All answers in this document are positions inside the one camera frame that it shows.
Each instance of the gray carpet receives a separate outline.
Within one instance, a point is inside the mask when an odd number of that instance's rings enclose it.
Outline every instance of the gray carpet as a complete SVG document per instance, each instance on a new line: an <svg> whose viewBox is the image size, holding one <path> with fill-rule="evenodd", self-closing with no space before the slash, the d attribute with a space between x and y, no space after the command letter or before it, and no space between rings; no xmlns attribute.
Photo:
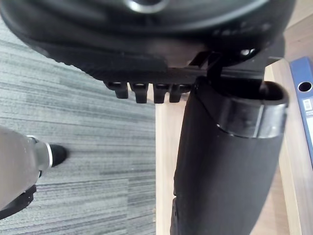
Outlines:
<svg viewBox="0 0 313 235"><path fill-rule="evenodd" d="M119 100L30 50L0 21L0 125L70 150L4 235L155 234L155 107Z"/></svg>

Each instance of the binder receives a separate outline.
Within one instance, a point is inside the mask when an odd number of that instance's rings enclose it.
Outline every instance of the binder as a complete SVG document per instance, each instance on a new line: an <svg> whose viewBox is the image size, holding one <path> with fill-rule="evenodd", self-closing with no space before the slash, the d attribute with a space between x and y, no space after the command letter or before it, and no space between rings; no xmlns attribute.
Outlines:
<svg viewBox="0 0 313 235"><path fill-rule="evenodd" d="M302 57L290 67L313 165L313 65L309 57Z"/></svg>

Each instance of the wooden surface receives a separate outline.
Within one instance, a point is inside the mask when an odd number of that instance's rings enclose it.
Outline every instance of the wooden surface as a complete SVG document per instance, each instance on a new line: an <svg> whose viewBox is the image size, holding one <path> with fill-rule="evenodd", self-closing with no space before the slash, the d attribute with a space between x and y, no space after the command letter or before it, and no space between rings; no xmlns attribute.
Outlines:
<svg viewBox="0 0 313 235"><path fill-rule="evenodd" d="M281 60L268 68L269 78L290 95L289 116L280 155L290 231L313 234L313 170L289 64Z"/></svg>
<svg viewBox="0 0 313 235"><path fill-rule="evenodd" d="M296 0L296 5L288 28L294 26L300 21L304 20L313 13L313 1L312 0Z"/></svg>
<svg viewBox="0 0 313 235"><path fill-rule="evenodd" d="M297 1L285 39L288 61L303 56L313 58L313 0Z"/></svg>
<svg viewBox="0 0 313 235"><path fill-rule="evenodd" d="M156 105L156 235L169 235L174 172L185 102ZM288 235L289 226L280 171L252 235Z"/></svg>

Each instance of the floor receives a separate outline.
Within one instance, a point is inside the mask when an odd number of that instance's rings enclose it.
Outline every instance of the floor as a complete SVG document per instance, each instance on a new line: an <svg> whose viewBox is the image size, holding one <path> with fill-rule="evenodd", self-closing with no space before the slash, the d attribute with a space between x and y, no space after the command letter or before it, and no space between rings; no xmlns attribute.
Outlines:
<svg viewBox="0 0 313 235"><path fill-rule="evenodd" d="M155 106L118 100L81 71L46 59L0 21L0 125L70 150L38 181L4 235L154 235Z"/></svg>

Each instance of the binder ring hole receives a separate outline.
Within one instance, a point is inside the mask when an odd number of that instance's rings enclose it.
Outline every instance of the binder ring hole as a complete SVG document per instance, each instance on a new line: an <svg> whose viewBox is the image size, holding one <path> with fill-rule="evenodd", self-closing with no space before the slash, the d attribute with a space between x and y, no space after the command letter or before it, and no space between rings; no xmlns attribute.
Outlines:
<svg viewBox="0 0 313 235"><path fill-rule="evenodd" d="M312 83L311 82L301 82L298 86L298 90L301 92L309 92L312 90Z"/></svg>

